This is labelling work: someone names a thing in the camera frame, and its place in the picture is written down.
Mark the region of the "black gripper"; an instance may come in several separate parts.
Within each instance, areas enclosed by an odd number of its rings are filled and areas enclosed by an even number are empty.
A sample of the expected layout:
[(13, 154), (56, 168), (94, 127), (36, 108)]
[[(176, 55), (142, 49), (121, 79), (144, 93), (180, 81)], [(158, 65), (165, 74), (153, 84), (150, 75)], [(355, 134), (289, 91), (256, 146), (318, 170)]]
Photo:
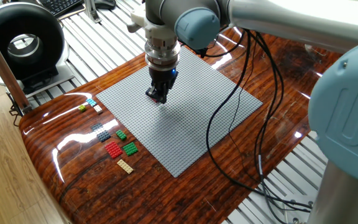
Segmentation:
[(152, 86), (145, 94), (156, 103), (166, 103), (169, 90), (172, 89), (178, 76), (176, 68), (160, 71), (153, 68), (149, 69), (152, 79)]

